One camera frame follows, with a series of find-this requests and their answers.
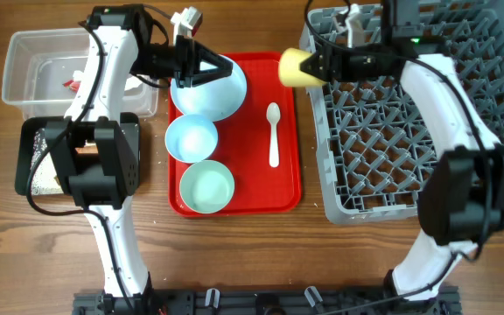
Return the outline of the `pale green bowl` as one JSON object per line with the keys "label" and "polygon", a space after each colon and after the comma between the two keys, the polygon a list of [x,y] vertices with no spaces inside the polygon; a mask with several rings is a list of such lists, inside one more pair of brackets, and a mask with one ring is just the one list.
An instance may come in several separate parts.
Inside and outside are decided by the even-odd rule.
{"label": "pale green bowl", "polygon": [[198,214],[214,214],[226,207],[235,193],[232,172],[222,163],[204,160],[192,164],[179,182],[181,199]]}

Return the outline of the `light blue rice bowl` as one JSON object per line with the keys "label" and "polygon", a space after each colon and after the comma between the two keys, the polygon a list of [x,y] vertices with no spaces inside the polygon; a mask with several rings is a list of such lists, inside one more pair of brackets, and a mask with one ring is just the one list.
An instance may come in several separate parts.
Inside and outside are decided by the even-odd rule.
{"label": "light blue rice bowl", "polygon": [[214,123],[203,115],[182,115],[168,126],[164,143],[171,157],[186,164],[209,158],[219,141]]}

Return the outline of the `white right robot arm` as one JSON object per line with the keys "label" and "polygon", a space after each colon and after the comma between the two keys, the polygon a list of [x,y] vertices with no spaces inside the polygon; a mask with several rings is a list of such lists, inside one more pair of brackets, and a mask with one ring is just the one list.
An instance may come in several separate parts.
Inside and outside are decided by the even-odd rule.
{"label": "white right robot arm", "polygon": [[504,230],[504,145],[463,89],[445,40],[424,34],[416,2],[383,3],[375,44],[365,42],[352,5],[333,22],[346,44],[322,39],[300,71],[320,82],[394,77],[433,142],[437,164],[417,201],[420,232],[388,273],[395,298],[433,299],[458,262],[478,260],[491,235]]}

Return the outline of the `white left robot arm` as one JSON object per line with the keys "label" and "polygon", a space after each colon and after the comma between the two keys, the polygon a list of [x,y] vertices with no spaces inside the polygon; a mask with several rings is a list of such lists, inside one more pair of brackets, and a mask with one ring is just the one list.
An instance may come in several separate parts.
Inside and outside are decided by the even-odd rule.
{"label": "white left robot arm", "polygon": [[231,62],[193,40],[202,22],[194,7],[168,18],[174,36],[154,44],[160,26],[148,4],[97,6],[80,26],[89,35],[84,77],[72,105],[45,127],[50,156],[62,191],[73,197],[74,214],[94,231],[105,271],[104,295],[127,307],[144,299],[150,276],[137,246],[131,216],[139,185],[140,136],[125,132],[123,96],[127,79],[146,84],[171,79],[194,88],[228,77]]}

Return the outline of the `white napkin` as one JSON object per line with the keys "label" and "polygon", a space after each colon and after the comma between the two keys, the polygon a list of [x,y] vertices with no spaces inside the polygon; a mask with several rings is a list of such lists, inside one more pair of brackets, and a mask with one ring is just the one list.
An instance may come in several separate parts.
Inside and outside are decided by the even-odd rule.
{"label": "white napkin", "polygon": [[[83,77],[84,77],[84,73],[81,70],[74,70],[73,71],[72,80],[79,81],[81,83],[81,80],[83,79]],[[138,78],[136,78],[134,76],[129,76],[126,81],[124,91],[130,92],[133,90],[137,90],[142,85],[143,85],[143,83]]]}

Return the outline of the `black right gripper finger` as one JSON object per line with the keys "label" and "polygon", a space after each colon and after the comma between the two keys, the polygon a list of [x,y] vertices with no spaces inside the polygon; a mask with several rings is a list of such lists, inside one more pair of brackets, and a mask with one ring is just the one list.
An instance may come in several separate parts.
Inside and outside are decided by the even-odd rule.
{"label": "black right gripper finger", "polygon": [[301,70],[324,70],[325,69],[325,52],[317,50],[310,56],[306,57],[300,63]]}
{"label": "black right gripper finger", "polygon": [[310,66],[301,66],[300,71],[302,73],[301,81],[303,84],[325,84],[325,80],[321,80],[318,77],[318,72],[313,70]]}

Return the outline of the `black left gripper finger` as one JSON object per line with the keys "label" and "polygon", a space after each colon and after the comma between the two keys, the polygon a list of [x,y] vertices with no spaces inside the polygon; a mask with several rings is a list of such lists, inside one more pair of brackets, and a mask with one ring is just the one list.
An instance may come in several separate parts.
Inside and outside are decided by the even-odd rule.
{"label": "black left gripper finger", "polygon": [[191,86],[198,87],[218,79],[223,79],[232,74],[231,69],[215,68],[209,70],[199,70],[191,78]]}
{"label": "black left gripper finger", "polygon": [[197,44],[199,70],[232,70],[233,63],[230,59],[212,51],[201,43]]}

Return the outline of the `red snack wrapper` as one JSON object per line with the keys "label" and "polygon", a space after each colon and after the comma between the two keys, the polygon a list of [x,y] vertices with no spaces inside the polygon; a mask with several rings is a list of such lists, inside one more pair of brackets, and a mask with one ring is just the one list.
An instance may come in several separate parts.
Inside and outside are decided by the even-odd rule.
{"label": "red snack wrapper", "polygon": [[78,80],[69,80],[63,84],[65,88],[77,93],[80,88],[81,83]]}

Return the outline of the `light blue oval plate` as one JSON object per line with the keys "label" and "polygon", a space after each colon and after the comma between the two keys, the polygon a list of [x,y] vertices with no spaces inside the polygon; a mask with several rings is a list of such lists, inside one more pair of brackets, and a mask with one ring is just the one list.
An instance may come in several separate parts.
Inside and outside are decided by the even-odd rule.
{"label": "light blue oval plate", "polygon": [[244,103],[248,84],[241,67],[232,59],[223,56],[233,64],[228,77],[208,82],[198,87],[170,87],[174,106],[183,115],[203,115],[212,122],[228,118]]}

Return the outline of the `white rice pile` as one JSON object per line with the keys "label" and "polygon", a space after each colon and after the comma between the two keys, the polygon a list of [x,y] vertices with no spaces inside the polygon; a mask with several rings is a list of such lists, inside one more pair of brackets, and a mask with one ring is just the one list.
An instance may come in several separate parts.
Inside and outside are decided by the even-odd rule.
{"label": "white rice pile", "polygon": [[[47,143],[45,138],[45,129],[40,128],[34,134],[33,155],[31,165],[35,165],[43,151],[46,149]],[[31,184],[31,194],[35,196],[62,194],[59,178],[54,169],[52,157],[47,154],[38,169],[35,171]]]}

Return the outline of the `yellow plastic cup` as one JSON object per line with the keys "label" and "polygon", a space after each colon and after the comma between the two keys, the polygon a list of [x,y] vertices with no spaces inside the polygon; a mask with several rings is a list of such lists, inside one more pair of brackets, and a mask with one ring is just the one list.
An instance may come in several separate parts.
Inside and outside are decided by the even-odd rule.
{"label": "yellow plastic cup", "polygon": [[311,53],[300,49],[286,49],[279,60],[280,82],[290,88],[322,87],[324,81],[300,70],[300,64],[311,56]]}

